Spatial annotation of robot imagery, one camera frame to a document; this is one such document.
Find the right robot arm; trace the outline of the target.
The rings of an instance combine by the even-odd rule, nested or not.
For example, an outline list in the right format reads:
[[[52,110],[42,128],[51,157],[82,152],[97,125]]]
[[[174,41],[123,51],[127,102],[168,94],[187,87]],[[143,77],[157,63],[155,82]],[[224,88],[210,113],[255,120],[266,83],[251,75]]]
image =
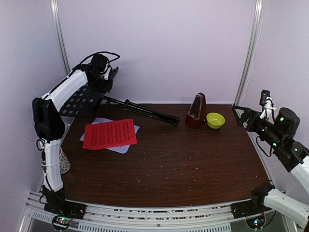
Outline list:
[[[246,124],[246,130],[255,132],[267,142],[272,153],[304,187],[309,189],[309,150],[294,140],[300,123],[299,117],[290,109],[282,107],[274,121],[269,122],[261,112],[247,107],[233,106],[233,114],[238,126]],[[309,206],[301,203],[275,188],[270,183],[263,183],[252,191],[252,198],[247,208],[251,213],[262,212],[271,208],[293,220],[298,227],[309,226]]]

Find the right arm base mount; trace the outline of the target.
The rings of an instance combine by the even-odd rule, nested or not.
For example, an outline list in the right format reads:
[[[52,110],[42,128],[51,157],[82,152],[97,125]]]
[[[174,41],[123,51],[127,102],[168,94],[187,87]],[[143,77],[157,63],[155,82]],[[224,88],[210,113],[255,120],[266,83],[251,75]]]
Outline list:
[[[270,208],[263,205],[258,196],[251,199],[231,204],[234,219],[245,219],[246,225],[253,230],[261,230],[267,225],[266,212]]]

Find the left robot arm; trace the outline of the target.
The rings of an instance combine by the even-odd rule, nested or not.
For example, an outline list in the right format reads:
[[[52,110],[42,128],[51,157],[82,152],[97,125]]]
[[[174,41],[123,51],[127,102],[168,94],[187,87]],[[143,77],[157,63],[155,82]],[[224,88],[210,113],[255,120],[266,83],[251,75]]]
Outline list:
[[[119,68],[111,66],[108,52],[96,52],[82,60],[53,89],[32,101],[33,124],[38,136],[37,149],[41,152],[43,170],[42,194],[44,209],[58,215],[78,215],[85,205],[65,199],[65,188],[60,173],[60,144],[65,134],[64,116],[92,116],[106,93],[112,89]]]

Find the black music stand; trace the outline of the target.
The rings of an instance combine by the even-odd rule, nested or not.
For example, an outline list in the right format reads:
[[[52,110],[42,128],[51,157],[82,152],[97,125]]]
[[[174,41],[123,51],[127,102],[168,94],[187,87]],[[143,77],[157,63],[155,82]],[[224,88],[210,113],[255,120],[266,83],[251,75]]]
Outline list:
[[[123,107],[124,110],[130,111],[142,116],[150,117],[177,126],[180,119],[176,116],[155,111],[153,109],[135,104],[130,100],[120,101],[107,97],[105,93],[94,92],[87,85],[79,88],[61,107],[59,114],[70,117],[91,117],[97,111],[102,101],[106,103],[115,103]]]

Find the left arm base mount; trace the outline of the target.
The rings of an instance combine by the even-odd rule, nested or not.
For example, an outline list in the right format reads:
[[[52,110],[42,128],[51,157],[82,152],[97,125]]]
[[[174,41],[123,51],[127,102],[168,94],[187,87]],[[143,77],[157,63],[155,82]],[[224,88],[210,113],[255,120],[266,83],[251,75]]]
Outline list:
[[[56,230],[66,230],[73,219],[84,218],[86,205],[67,201],[63,189],[56,192],[46,189],[43,195],[46,198],[44,210],[55,214],[51,223]]]

